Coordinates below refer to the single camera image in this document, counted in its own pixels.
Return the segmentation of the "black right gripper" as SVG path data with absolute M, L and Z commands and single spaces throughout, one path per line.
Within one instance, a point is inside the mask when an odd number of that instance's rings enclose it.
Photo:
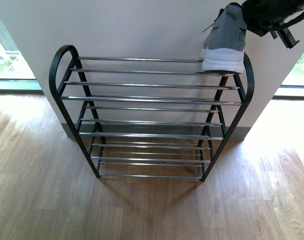
M 241 8 L 250 32 L 260 37 L 270 32 L 287 49 L 299 43 L 288 28 L 304 20 L 304 0 L 246 0 Z

